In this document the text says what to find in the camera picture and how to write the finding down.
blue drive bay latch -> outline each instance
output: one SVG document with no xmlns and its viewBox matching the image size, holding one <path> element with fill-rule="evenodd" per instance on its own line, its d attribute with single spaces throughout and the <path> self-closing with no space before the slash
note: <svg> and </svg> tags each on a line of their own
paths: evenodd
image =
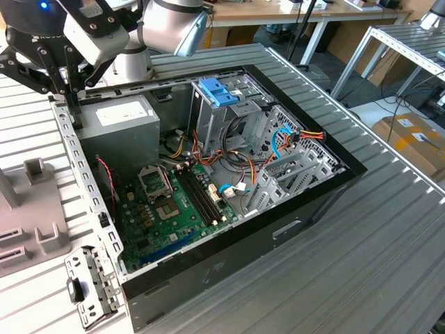
<svg viewBox="0 0 445 334">
<path fill-rule="evenodd" d="M 239 99 L 233 96 L 227 87 L 215 78 L 200 80 L 200 85 L 216 106 L 228 106 L 239 102 Z"/>
</svg>

red cable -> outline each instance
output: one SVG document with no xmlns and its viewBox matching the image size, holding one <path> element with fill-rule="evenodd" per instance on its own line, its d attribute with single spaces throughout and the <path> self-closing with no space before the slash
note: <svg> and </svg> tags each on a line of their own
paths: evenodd
<svg viewBox="0 0 445 334">
<path fill-rule="evenodd" d="M 98 160 L 98 162 L 100 162 L 105 167 L 106 173 L 108 174 L 108 178 L 110 180 L 110 186 L 111 186 L 111 197 L 112 197 L 112 201 L 113 201 L 113 216 L 115 216 L 116 201 L 114 198 L 114 182 L 113 182 L 113 177 L 111 176 L 110 168 L 105 163 L 105 161 L 100 159 L 99 157 L 96 157 L 96 160 Z"/>
</svg>

ram slot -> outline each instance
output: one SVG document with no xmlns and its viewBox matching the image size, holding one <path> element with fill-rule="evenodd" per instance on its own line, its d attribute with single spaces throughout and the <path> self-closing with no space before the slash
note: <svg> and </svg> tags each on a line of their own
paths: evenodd
<svg viewBox="0 0 445 334">
<path fill-rule="evenodd" d="M 189 170 L 181 170 L 175 175 L 206 226 L 212 225 L 214 221 L 219 222 L 223 216 L 210 201 L 195 174 Z"/>
</svg>

motherboard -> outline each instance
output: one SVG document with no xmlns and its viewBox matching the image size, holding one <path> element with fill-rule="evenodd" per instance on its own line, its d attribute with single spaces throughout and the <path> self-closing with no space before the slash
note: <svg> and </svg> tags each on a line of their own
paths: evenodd
<svg viewBox="0 0 445 334">
<path fill-rule="evenodd" d="M 237 221 L 235 211 L 212 189 L 199 163 L 172 170 L 149 166 L 134 180 L 117 185 L 116 228 L 127 271 L 137 271 Z"/>
</svg>

slotted aluminum surface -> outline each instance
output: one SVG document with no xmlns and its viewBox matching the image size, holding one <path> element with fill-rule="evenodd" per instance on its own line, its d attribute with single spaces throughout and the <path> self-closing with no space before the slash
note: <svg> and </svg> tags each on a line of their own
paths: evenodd
<svg viewBox="0 0 445 334">
<path fill-rule="evenodd" d="M 144 333 L 427 333 L 445 310 L 444 194 L 271 49 L 158 56 L 161 77 L 255 64 L 368 168 L 323 220 Z M 73 249 L 94 244 L 45 96 L 0 79 L 0 167 L 54 165 Z M 63 258 L 0 279 L 3 333 L 82 333 Z M 120 312 L 91 333 L 131 333 Z"/>
<path fill-rule="evenodd" d="M 377 26 L 372 28 L 371 35 L 432 74 L 445 70 L 445 62 L 437 57 L 438 51 L 445 51 L 444 27 L 430 33 L 417 24 Z"/>
</svg>

